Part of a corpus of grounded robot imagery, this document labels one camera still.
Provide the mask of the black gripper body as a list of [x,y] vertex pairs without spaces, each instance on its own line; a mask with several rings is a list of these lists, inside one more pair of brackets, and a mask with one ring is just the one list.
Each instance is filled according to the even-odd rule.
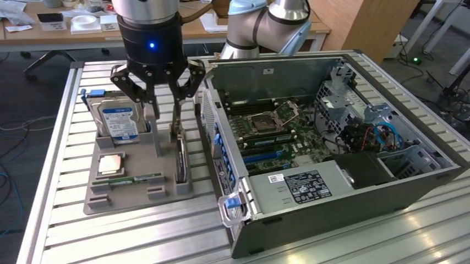
[[136,24],[120,15],[118,22],[128,71],[146,83],[167,83],[167,71],[178,78],[187,68],[180,14],[159,24]]

